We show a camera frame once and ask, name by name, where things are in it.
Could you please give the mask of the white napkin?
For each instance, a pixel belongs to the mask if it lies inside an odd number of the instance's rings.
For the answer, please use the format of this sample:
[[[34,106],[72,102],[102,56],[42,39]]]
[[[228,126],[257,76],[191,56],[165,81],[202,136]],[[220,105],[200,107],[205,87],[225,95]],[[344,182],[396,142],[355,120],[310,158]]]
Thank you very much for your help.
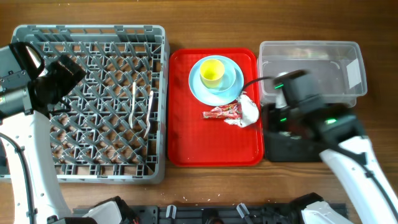
[[[259,109],[252,99],[245,94],[241,94],[239,97],[237,97],[237,101],[241,105],[242,118],[225,119],[224,122],[230,125],[237,125],[240,128],[245,128],[256,123],[259,119]]]

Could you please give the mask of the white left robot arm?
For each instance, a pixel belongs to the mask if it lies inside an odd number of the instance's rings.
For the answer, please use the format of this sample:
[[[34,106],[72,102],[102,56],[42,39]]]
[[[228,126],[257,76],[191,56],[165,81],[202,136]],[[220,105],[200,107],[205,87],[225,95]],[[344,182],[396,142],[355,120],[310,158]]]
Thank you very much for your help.
[[[28,42],[1,48],[1,144],[15,203],[15,223],[71,216],[50,149],[50,117],[86,72],[67,55],[49,65]]]

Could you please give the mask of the white plastic spoon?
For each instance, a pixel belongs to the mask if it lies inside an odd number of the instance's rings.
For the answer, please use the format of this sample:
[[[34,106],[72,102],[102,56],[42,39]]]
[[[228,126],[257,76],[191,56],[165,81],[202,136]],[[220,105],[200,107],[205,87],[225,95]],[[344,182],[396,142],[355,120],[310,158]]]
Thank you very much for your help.
[[[144,138],[148,137],[148,134],[149,134],[149,131],[150,131],[150,112],[151,112],[151,109],[152,109],[153,98],[154,98],[154,92],[151,90],[150,93],[149,93],[149,101],[148,101],[148,104],[147,104],[147,116],[146,116],[146,125],[147,125],[147,127],[146,127],[146,131],[145,131],[145,134],[144,134]]]

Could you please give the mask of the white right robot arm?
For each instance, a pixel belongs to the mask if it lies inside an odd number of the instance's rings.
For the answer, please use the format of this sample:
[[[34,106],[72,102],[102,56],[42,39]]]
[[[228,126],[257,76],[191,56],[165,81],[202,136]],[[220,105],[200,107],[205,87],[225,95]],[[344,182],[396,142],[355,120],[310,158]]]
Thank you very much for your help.
[[[306,70],[273,79],[285,106],[279,122],[315,146],[317,154],[346,191],[363,223],[397,223],[397,196],[384,175],[373,145],[354,112],[326,103]]]

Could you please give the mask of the white plastic fork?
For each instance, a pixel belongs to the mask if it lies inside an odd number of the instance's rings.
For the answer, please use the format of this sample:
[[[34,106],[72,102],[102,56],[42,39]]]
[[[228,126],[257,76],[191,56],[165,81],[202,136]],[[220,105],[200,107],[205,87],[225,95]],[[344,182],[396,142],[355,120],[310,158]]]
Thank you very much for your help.
[[[132,83],[132,99],[131,99],[131,112],[128,117],[128,122],[129,122],[129,127],[130,129],[133,129],[133,116],[134,116],[134,110],[135,110],[135,103],[136,103],[136,82],[134,81]]]

